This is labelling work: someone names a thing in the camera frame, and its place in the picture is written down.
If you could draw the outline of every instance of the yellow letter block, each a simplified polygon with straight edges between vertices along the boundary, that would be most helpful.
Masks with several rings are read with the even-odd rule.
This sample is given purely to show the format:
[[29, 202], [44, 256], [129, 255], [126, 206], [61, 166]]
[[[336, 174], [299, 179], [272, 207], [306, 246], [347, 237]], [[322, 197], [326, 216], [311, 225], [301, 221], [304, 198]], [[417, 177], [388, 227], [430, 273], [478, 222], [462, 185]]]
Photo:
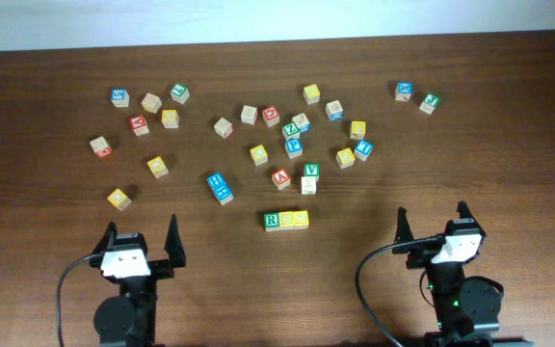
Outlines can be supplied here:
[[293, 218], [293, 212], [279, 212], [279, 229], [280, 230], [290, 230], [295, 228], [295, 221]]
[[118, 208], [119, 211], [123, 211], [123, 209], [127, 207], [130, 202], [132, 202], [132, 200], [128, 198], [119, 188], [117, 188], [113, 193], [111, 193], [110, 196], [108, 196], [108, 201], [110, 201], [112, 205]]
[[365, 121], [353, 120], [351, 122], [351, 139], [363, 140], [365, 137]]
[[179, 127], [179, 115], [176, 110], [162, 111], [162, 124], [167, 129], [176, 129]]
[[318, 86], [313, 84], [305, 87], [304, 97], [305, 97], [305, 102], [307, 102], [308, 105], [318, 102], [320, 100], [320, 91], [318, 90]]
[[149, 169], [151, 170], [155, 178], [159, 178], [169, 173], [169, 170], [166, 168], [166, 165], [164, 165], [162, 158], [159, 156], [149, 160], [148, 162], [146, 162], [146, 164], [149, 165]]
[[307, 211], [293, 212], [295, 219], [295, 229], [302, 229], [309, 227], [309, 219], [307, 218]]
[[250, 149], [250, 155], [251, 160], [254, 161], [254, 164], [256, 164], [256, 166], [264, 164], [269, 160], [269, 154], [267, 154], [265, 147], [262, 145]]
[[337, 165], [340, 169], [346, 169], [355, 164], [355, 155], [350, 148], [342, 149], [337, 152]]

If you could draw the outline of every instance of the wooden toy block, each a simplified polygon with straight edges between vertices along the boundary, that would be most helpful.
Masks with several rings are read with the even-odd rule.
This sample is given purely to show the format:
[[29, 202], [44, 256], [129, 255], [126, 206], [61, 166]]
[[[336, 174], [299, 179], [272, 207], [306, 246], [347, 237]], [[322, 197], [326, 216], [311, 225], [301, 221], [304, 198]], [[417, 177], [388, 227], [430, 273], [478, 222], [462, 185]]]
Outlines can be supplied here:
[[292, 139], [286, 141], [286, 154], [290, 159], [296, 158], [304, 154], [304, 146], [299, 139]]
[[89, 144], [92, 146], [93, 152], [98, 158], [103, 158], [113, 152], [103, 136], [89, 142]]
[[361, 140], [355, 147], [355, 157], [359, 160], [366, 161], [367, 156], [370, 155], [374, 149], [374, 145], [368, 143], [367, 141]]
[[162, 100], [159, 97], [155, 96], [152, 93], [147, 93], [143, 102], [141, 103], [143, 108], [146, 109], [148, 112], [152, 114], [157, 114], [162, 107]]
[[316, 194], [315, 177], [301, 177], [301, 194], [302, 195]]
[[222, 187], [214, 190], [213, 194], [216, 196], [216, 199], [218, 199], [222, 206], [226, 205], [234, 199], [234, 197], [232, 196], [232, 192], [227, 185], [223, 185]]
[[169, 173], [169, 170], [166, 168], [164, 161], [162, 161], [162, 158], [159, 156], [149, 160], [148, 162], [146, 162], [146, 164], [149, 165], [149, 169], [151, 170], [155, 178], [160, 178], [163, 175]]
[[111, 91], [111, 101], [115, 107], [128, 107], [130, 105], [130, 95], [123, 88]]
[[316, 84], [309, 85], [304, 88], [304, 98], [308, 105], [316, 103], [320, 100], [320, 91]]
[[265, 214], [265, 231], [279, 231], [279, 214]]
[[436, 109], [436, 106], [440, 103], [440, 98], [432, 93], [428, 93], [427, 96], [421, 102], [421, 106], [419, 110], [425, 112], [428, 115], [431, 115], [432, 112]]
[[218, 122], [213, 125], [213, 128], [216, 130], [218, 135], [225, 139], [232, 134], [232, 123], [225, 119], [218, 120]]
[[207, 183], [209, 183], [209, 187], [211, 187], [212, 191], [216, 191], [220, 189], [222, 186], [226, 186], [226, 181], [222, 177], [221, 173], [214, 173], [207, 178]]
[[320, 179], [320, 165], [317, 163], [308, 163], [304, 165], [304, 176], [314, 177], [316, 182]]
[[269, 161], [269, 154], [262, 145], [250, 149], [251, 160], [254, 161], [256, 166], [264, 164]]
[[339, 103], [339, 100], [327, 103], [325, 112], [329, 120], [341, 120], [344, 117], [344, 109], [342, 108], [342, 104]]
[[286, 140], [299, 139], [299, 128], [295, 123], [288, 123], [281, 128], [281, 134]]
[[339, 165], [340, 169], [346, 169], [348, 167], [352, 167], [353, 164], [355, 164], [355, 156], [353, 155], [353, 151], [350, 148], [338, 151], [335, 159], [337, 160], [337, 165]]
[[262, 119], [265, 120], [267, 126], [272, 127], [279, 123], [279, 112], [275, 106], [271, 106], [262, 112]]
[[411, 82], [399, 82], [395, 87], [395, 100], [396, 101], [408, 101], [412, 96], [412, 83]]
[[149, 127], [146, 124], [145, 117], [137, 116], [130, 119], [130, 125], [136, 136], [141, 136], [149, 133]]
[[179, 115], [176, 110], [162, 110], [162, 124], [167, 129], [179, 127]]
[[171, 89], [171, 97], [174, 101], [184, 104], [188, 97], [190, 97], [190, 90], [181, 83], [177, 83]]
[[295, 125], [297, 125], [300, 134], [308, 132], [310, 129], [309, 120], [307, 120], [305, 114], [300, 114], [293, 117], [293, 122], [295, 123]]
[[271, 175], [271, 180], [274, 182], [279, 190], [282, 190], [290, 185], [290, 175], [286, 169], [279, 169]]
[[123, 211], [125, 207], [132, 202], [132, 200], [128, 198], [119, 188], [108, 196], [108, 201], [110, 201], [114, 207], [118, 208], [119, 211]]
[[309, 227], [309, 217], [307, 215], [307, 211], [293, 212], [293, 219], [295, 220], [295, 230]]
[[241, 111], [241, 122], [245, 124], [256, 124], [256, 118], [258, 117], [258, 110], [255, 107], [244, 105]]
[[279, 229], [291, 230], [295, 228], [295, 218], [292, 211], [279, 212]]
[[365, 121], [353, 120], [351, 122], [351, 140], [363, 140], [365, 137]]

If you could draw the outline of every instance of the white letter block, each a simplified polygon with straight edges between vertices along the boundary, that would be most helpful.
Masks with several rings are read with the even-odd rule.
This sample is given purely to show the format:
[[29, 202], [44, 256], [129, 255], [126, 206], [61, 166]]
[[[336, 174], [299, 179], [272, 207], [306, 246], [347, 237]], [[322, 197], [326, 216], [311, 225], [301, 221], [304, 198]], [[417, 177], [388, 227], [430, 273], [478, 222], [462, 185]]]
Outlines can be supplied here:
[[152, 93], [147, 93], [141, 105], [143, 105], [143, 108], [148, 112], [156, 114], [158, 110], [160, 110], [160, 107], [162, 107], [162, 100]]
[[103, 136], [89, 142], [89, 144], [92, 146], [93, 152], [98, 158], [103, 158], [113, 152]]
[[300, 114], [293, 117], [293, 122], [295, 123], [295, 125], [297, 125], [297, 128], [299, 128], [300, 134], [308, 132], [310, 129], [309, 120], [307, 120], [305, 114]]
[[316, 194], [315, 177], [301, 177], [301, 194], [303, 195]]
[[245, 124], [256, 124], [256, 118], [258, 117], [258, 111], [255, 107], [245, 105], [243, 111], [241, 111], [241, 122]]
[[218, 122], [213, 125], [213, 128], [216, 130], [218, 135], [225, 139], [232, 134], [232, 123], [225, 119], [218, 120]]
[[344, 117], [344, 109], [338, 100], [327, 103], [325, 112], [329, 120], [341, 120]]

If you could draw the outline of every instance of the white wall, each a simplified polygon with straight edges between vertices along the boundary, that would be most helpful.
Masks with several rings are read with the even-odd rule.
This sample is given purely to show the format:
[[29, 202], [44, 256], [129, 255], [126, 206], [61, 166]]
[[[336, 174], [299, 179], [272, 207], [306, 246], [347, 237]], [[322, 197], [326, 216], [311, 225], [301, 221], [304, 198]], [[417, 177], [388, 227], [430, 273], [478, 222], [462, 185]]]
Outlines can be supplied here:
[[0, 50], [555, 29], [555, 0], [0, 0]]

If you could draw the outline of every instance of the wooden table surface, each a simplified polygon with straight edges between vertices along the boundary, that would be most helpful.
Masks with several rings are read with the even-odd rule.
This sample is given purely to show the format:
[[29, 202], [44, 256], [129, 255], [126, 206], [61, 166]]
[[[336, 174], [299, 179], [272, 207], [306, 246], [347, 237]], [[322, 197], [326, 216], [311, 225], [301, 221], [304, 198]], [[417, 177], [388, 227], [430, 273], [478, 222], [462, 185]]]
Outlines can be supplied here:
[[[393, 98], [412, 81], [415, 102]], [[189, 86], [185, 105], [168, 90]], [[318, 84], [307, 106], [303, 86]], [[115, 108], [124, 87], [129, 108]], [[145, 93], [180, 113], [177, 130], [143, 112]], [[431, 116], [424, 93], [442, 98]], [[343, 121], [324, 107], [339, 99]], [[275, 105], [281, 125], [305, 112], [304, 155], [289, 160], [280, 126], [242, 124], [243, 104]], [[137, 137], [128, 118], [144, 114]], [[233, 122], [231, 138], [213, 130]], [[351, 120], [367, 121], [375, 145], [367, 162], [340, 170], [352, 147]], [[103, 135], [114, 155], [98, 160], [89, 140]], [[255, 167], [262, 144], [269, 163]], [[161, 155], [170, 173], [153, 177]], [[316, 196], [297, 183], [319, 162]], [[281, 167], [294, 183], [278, 191]], [[208, 175], [234, 192], [226, 206]], [[107, 200], [120, 187], [132, 204]], [[0, 346], [56, 344], [57, 279], [90, 253], [108, 222], [142, 232], [151, 259], [162, 250], [172, 213], [188, 266], [158, 284], [157, 341], [167, 346], [309, 346], [385, 341], [363, 311], [354, 274], [362, 258], [392, 243], [397, 209], [415, 237], [441, 232], [459, 200], [488, 233], [468, 276], [506, 287], [497, 337], [555, 346], [555, 32], [180, 45], [0, 53]], [[268, 233], [263, 213], [306, 209], [308, 230]], [[437, 330], [406, 257], [383, 254], [365, 268], [372, 308], [398, 336]], [[97, 306], [118, 289], [87, 265], [64, 283], [64, 338], [95, 346]]]

